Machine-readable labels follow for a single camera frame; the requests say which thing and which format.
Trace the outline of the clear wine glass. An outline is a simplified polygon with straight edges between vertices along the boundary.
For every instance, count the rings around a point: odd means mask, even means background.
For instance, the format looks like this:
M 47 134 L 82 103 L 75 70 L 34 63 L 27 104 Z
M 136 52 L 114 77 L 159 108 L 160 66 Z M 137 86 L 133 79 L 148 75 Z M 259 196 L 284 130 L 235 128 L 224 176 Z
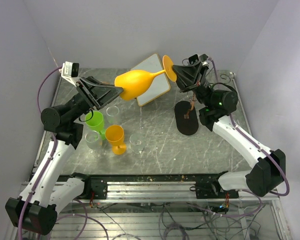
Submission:
M 92 150 L 92 155 L 97 158 L 103 158 L 107 151 L 103 144 L 103 139 L 97 131 L 90 131 L 85 135 L 86 145 Z
M 106 117 L 111 125 L 119 125 L 120 110 L 117 106 L 110 106 L 106 109 Z

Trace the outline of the green plastic wine glass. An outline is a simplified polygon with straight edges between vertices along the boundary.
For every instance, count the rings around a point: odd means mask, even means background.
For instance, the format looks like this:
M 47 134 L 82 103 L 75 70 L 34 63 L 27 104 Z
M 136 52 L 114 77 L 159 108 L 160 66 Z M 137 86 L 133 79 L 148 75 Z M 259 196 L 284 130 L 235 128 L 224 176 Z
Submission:
M 92 131 L 100 134 L 102 140 L 106 139 L 105 119 L 101 112 L 96 110 L 91 111 L 85 116 L 84 120 Z

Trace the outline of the orange plastic wine glass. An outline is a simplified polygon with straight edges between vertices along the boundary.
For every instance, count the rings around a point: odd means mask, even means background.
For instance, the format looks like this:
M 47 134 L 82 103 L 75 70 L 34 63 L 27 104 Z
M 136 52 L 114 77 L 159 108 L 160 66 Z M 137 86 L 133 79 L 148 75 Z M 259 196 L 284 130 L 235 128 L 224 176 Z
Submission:
M 115 155 L 122 155 L 126 152 L 125 132 L 120 125 L 109 126 L 105 131 L 105 138 L 110 143 Z

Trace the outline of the clear wine glass front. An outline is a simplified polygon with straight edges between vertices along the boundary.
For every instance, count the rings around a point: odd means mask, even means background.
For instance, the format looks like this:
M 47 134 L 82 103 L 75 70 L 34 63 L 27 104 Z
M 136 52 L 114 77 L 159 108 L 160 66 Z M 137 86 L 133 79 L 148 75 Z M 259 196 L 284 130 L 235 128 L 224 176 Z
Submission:
M 92 155 L 97 158 L 103 158 L 107 151 L 103 144 L 103 139 L 97 131 L 90 131 L 85 135 L 86 145 L 92 150 Z

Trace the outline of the clear ribbed glass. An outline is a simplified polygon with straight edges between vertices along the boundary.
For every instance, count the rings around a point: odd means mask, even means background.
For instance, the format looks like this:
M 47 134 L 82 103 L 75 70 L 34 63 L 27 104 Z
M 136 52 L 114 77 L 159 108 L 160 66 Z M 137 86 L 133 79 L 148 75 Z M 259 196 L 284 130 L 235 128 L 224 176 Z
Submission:
M 129 138 L 130 147 L 136 154 L 140 154 L 145 147 L 145 138 L 140 133 L 134 133 Z

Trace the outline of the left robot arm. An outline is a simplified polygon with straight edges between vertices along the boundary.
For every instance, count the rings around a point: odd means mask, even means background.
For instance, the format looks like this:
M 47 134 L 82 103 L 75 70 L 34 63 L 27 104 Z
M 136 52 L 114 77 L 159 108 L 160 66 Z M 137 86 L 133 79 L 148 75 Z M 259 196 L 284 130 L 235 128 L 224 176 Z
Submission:
M 58 190 L 55 184 L 65 163 L 77 149 L 84 126 L 77 123 L 82 115 L 100 110 L 115 100 L 124 89 L 100 82 L 93 77 L 75 81 L 75 94 L 68 102 L 47 107 L 40 112 L 44 130 L 51 132 L 46 154 L 32 179 L 17 198 L 9 198 L 5 210 L 17 228 L 18 239 L 23 230 L 48 235 L 58 214 L 74 199 L 86 199 L 92 193 L 91 178 L 75 173 Z

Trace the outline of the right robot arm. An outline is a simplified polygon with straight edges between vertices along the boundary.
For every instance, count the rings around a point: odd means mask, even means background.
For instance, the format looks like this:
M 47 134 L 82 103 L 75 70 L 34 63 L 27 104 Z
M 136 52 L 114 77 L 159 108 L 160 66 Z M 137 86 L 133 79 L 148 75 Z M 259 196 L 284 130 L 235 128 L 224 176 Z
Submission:
M 263 197 L 268 193 L 287 196 L 290 185 L 286 176 L 286 155 L 280 150 L 272 150 L 253 138 L 238 123 L 232 113 L 237 110 L 239 95 L 231 85 L 207 81 L 211 57 L 206 54 L 193 55 L 187 65 L 176 65 L 169 58 L 168 78 L 175 82 L 181 93 L 192 92 L 194 98 L 204 107 L 199 110 L 198 120 L 211 132 L 222 137 L 248 163 L 250 170 L 220 173 L 210 186 L 211 194 L 223 197 L 230 190 L 248 190 Z

